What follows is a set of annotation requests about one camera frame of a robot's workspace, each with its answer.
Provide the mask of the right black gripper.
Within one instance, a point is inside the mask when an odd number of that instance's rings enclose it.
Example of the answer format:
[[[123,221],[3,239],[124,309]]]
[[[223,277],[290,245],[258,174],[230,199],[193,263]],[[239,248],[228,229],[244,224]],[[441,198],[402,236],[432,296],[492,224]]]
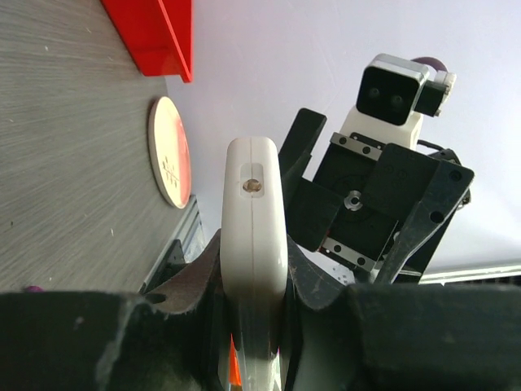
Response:
[[[304,178],[326,116],[301,108],[278,153],[287,233],[301,247],[394,283],[406,262],[454,215],[475,177],[451,149],[429,155],[334,133]]]

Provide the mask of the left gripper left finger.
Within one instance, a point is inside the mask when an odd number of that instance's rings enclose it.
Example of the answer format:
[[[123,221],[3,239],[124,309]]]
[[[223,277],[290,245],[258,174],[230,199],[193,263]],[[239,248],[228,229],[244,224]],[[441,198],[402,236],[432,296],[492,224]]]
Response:
[[[221,232],[203,252],[171,279],[150,291],[164,301],[155,307],[167,315],[166,345],[181,355],[202,390],[224,389],[224,294],[220,266]]]

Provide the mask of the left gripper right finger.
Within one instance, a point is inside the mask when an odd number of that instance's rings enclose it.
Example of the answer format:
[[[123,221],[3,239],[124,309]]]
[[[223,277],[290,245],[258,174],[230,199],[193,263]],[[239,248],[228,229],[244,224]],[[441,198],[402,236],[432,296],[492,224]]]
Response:
[[[354,364],[345,286],[287,244],[284,389],[346,390]]]

